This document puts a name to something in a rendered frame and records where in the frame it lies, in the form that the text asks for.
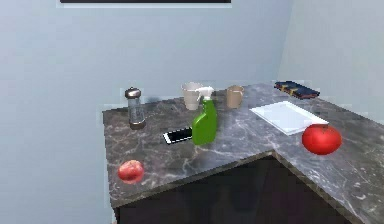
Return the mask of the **grey marble kitchen counter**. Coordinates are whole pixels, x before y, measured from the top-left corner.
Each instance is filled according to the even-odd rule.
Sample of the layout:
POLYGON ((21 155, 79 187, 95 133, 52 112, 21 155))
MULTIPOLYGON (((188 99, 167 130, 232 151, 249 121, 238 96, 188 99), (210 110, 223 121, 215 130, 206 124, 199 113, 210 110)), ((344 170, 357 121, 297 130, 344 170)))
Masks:
POLYGON ((227 108, 223 91, 213 98, 218 130, 215 141, 205 146, 190 141, 165 143, 164 133, 189 126, 196 115, 180 98, 146 104, 146 125, 141 130, 130 128, 124 108, 104 112, 112 207, 273 156, 352 224, 384 224, 383 125, 319 98, 291 98, 291 103, 328 121, 342 135, 336 152, 316 156, 302 146, 300 135, 287 136, 251 111, 289 99, 272 85, 246 87, 238 109, 227 108), (143 178, 133 184, 124 183, 117 174, 130 160, 144 167, 143 178))

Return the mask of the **white cup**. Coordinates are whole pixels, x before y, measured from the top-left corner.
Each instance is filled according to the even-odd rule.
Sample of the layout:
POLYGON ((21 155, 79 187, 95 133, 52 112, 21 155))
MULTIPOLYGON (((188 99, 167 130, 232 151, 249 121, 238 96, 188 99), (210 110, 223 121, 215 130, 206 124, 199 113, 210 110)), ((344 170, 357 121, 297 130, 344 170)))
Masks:
POLYGON ((197 92, 198 88, 201 88, 201 83, 196 82, 188 82, 184 83, 181 86, 183 97, 184 97, 184 104, 188 110, 197 110, 199 107, 199 93, 197 92))

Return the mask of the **green spray bottle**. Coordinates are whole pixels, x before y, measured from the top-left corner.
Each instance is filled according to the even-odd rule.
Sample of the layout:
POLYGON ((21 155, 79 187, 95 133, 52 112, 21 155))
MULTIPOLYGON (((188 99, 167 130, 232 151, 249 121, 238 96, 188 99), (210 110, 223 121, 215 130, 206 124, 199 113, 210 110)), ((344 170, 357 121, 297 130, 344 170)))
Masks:
POLYGON ((217 131, 217 112, 212 99, 214 88, 211 86, 196 89, 199 98, 203 98, 203 111, 192 123, 192 141, 195 145, 204 145, 215 140, 217 131))

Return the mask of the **black smartphone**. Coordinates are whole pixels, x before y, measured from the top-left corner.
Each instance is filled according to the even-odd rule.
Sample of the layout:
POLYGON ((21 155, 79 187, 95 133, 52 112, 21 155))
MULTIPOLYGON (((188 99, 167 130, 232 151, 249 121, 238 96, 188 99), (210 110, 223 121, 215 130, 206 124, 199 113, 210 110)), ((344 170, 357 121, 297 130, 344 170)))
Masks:
POLYGON ((163 138, 168 145, 189 140, 192 138, 192 128, 187 127, 184 129, 166 132, 163 134, 163 138))

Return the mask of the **beige mug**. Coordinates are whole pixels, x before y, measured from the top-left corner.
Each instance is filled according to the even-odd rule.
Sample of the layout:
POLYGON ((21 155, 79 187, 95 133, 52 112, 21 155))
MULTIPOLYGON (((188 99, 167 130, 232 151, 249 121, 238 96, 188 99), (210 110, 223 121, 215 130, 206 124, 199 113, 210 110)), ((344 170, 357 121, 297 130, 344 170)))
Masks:
POLYGON ((226 102, 228 108, 239 108, 243 100, 244 88, 233 85, 226 90, 226 102))

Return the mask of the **glass pepper shaker metal cap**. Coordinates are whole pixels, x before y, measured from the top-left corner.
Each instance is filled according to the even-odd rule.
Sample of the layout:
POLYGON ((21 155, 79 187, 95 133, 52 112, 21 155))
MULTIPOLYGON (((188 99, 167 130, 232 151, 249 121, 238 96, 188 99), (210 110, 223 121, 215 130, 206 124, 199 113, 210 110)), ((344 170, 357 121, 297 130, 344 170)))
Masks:
POLYGON ((125 91, 125 97, 128 101, 129 125, 133 130, 139 130, 145 127, 146 121, 144 110, 141 104, 141 90, 136 87, 130 87, 125 91))

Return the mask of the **red apple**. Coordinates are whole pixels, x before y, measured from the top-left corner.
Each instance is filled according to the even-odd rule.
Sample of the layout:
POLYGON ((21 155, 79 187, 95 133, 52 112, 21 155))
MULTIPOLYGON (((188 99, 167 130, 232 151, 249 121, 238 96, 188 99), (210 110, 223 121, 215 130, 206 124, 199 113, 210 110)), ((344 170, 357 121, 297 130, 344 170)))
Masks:
POLYGON ((124 183, 137 183, 144 176, 144 167, 137 160, 126 161, 118 168, 117 174, 124 183))

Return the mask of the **white rectangular plate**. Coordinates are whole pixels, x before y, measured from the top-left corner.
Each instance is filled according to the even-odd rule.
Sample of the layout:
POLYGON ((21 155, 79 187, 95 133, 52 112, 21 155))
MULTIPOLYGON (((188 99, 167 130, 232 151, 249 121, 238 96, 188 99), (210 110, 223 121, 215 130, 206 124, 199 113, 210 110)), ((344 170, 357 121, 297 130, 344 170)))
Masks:
POLYGON ((328 124, 289 101, 251 108, 251 111, 287 136, 303 132, 313 124, 328 124))

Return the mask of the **dark blue folded cloth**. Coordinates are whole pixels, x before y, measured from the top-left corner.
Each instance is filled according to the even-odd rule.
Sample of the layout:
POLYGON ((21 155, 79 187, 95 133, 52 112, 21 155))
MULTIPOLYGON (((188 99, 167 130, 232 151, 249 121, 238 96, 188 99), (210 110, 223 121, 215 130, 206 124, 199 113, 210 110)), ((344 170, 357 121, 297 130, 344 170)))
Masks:
POLYGON ((298 99, 311 99, 316 98, 320 95, 318 91, 315 91, 311 88, 308 88, 293 81, 276 82, 274 84, 274 87, 298 99))

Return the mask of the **red tomato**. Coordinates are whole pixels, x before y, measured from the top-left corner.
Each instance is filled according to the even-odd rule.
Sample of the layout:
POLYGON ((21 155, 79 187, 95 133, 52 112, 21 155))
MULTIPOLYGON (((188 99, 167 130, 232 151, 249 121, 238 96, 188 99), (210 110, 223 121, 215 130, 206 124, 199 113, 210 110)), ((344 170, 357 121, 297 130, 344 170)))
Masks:
POLYGON ((342 145, 340 132, 328 124, 313 124, 302 134, 302 144, 311 153, 328 155, 342 145))

